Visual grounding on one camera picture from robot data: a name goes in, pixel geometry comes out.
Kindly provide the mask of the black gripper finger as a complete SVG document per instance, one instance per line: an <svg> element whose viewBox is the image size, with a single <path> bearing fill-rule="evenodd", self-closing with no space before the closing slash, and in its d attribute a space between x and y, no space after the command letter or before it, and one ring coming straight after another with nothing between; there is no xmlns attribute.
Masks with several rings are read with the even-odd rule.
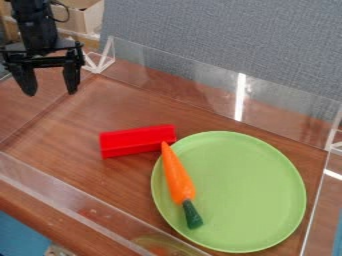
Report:
<svg viewBox="0 0 342 256"><path fill-rule="evenodd" d="M12 66L9 68L12 76L25 95L33 96L37 91L37 80L33 68L31 66Z"/></svg>
<svg viewBox="0 0 342 256"><path fill-rule="evenodd" d="M67 63L64 65L63 77L68 94L72 95L76 93L80 83L80 66L75 63Z"/></svg>

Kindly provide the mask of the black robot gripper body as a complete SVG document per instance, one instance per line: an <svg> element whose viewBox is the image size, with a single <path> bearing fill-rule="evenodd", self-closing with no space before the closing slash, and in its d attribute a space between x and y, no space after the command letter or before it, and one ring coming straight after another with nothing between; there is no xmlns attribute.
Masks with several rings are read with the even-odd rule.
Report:
<svg viewBox="0 0 342 256"><path fill-rule="evenodd" d="M63 67L76 72L84 65L81 43L60 39L51 3L55 0L5 0L11 3L21 44L5 46L0 53L9 72Z"/></svg>

